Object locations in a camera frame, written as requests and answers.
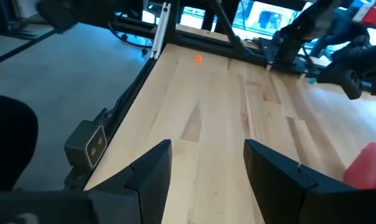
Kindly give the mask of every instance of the wooden table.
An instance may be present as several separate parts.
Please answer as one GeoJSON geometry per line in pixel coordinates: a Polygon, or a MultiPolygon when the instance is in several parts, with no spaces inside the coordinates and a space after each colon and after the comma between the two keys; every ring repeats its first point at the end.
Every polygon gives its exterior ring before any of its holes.
{"type": "Polygon", "coordinates": [[[244,167],[247,138],[341,180],[376,141],[376,99],[350,101],[338,86],[167,45],[86,189],[171,139],[163,224],[262,223],[244,167]]]}

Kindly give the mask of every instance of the red object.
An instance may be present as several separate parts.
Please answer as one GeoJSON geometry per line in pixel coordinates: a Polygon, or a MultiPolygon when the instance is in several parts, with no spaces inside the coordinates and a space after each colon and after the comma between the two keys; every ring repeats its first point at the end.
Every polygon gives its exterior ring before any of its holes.
{"type": "Polygon", "coordinates": [[[365,147],[348,167],[344,183],[357,189],[376,189],[376,142],[365,147]]]}
{"type": "Polygon", "coordinates": [[[376,26],[376,8],[371,7],[371,9],[363,17],[361,23],[376,26]]]}

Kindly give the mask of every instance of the chair wheel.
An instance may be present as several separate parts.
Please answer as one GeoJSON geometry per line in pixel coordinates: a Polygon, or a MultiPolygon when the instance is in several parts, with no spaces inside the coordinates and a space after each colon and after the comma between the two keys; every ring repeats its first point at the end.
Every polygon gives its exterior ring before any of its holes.
{"type": "Polygon", "coordinates": [[[122,40],[127,40],[127,39],[128,39],[127,34],[123,34],[123,35],[121,35],[121,39],[122,39],[122,40]]]}
{"type": "Polygon", "coordinates": [[[142,49],[142,55],[147,55],[148,54],[148,49],[144,48],[142,49]]]}

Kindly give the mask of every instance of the small orange object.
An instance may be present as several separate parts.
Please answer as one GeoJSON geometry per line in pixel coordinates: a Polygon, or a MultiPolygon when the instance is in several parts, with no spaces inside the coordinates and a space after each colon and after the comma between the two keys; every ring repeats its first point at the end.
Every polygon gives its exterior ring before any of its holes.
{"type": "Polygon", "coordinates": [[[197,55],[197,56],[196,56],[195,62],[196,62],[196,63],[201,62],[201,55],[197,55]]]}

